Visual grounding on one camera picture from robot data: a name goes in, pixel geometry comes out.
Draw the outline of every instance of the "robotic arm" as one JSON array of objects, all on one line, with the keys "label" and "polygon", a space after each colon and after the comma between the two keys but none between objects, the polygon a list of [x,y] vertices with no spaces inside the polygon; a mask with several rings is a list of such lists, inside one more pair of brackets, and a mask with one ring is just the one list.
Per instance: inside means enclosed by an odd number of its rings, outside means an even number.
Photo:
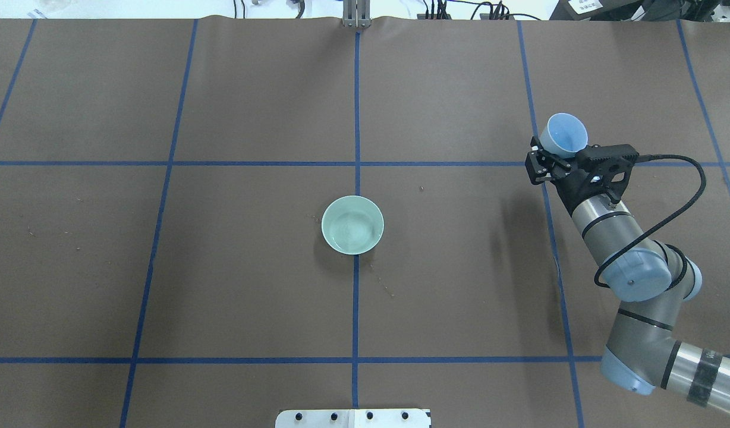
[{"label": "robotic arm", "polygon": [[[703,169],[685,156],[640,156],[629,144],[586,146],[584,125],[561,115],[548,121],[541,138],[531,139],[526,171],[532,184],[555,185],[600,266],[596,284],[610,287],[621,299],[602,374],[640,395],[660,386],[730,414],[730,358],[672,338],[681,303],[694,298],[703,283],[700,270],[680,249],[649,238],[700,197],[706,184]],[[700,189],[672,216],[643,232],[621,196],[635,163],[665,158],[693,163]]]}]

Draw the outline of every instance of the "white label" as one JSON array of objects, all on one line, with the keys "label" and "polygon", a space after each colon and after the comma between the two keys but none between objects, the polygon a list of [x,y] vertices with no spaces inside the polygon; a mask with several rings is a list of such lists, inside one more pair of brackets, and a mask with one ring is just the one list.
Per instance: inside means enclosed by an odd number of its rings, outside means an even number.
[{"label": "white label", "polygon": [[602,7],[599,0],[568,0],[569,5],[574,8],[577,14],[585,14],[587,12],[596,11]]}]

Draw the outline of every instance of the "black band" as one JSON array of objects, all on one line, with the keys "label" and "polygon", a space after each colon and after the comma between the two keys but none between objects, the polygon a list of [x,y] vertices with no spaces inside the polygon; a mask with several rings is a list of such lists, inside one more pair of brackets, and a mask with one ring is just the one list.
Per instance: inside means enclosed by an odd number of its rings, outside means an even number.
[{"label": "black band", "polygon": [[708,404],[711,396],[711,388],[719,373],[719,365],[722,364],[722,355],[713,350],[703,350],[700,353],[700,361],[696,368],[696,376],[688,392],[688,401],[696,403],[701,407]]},{"label": "black band", "polygon": [[626,309],[618,309],[618,313],[622,314],[626,317],[630,317],[631,319],[639,320],[640,322],[649,323],[653,327],[662,328],[664,330],[672,331],[674,330],[673,325],[668,325],[667,323],[658,322],[657,320],[649,319],[648,317],[643,317],[640,314],[635,314],[634,312],[629,312]]},{"label": "black band", "polygon": [[599,222],[610,219],[610,217],[616,217],[616,216],[632,216],[632,214],[629,214],[629,212],[626,211],[614,211],[609,212],[608,214],[603,214],[602,216],[598,217],[597,219],[594,219],[590,223],[588,223],[584,230],[582,230],[582,239],[584,239],[584,236],[587,235],[587,231],[590,230],[594,225],[598,224]]},{"label": "black band", "polygon": [[681,344],[681,341],[677,341],[672,347],[672,353],[669,354],[669,361],[666,362],[666,370],[663,371],[663,378],[661,379],[661,389],[666,389],[666,386],[669,384],[669,375],[672,374],[674,360],[677,359],[677,352],[679,352],[679,346]]}]

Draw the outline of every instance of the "white metal plate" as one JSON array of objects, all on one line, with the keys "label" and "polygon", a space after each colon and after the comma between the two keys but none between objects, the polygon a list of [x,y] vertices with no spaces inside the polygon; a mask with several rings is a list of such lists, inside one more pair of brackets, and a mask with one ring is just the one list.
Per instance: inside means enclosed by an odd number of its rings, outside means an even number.
[{"label": "white metal plate", "polygon": [[275,428],[431,428],[425,409],[282,411]]}]

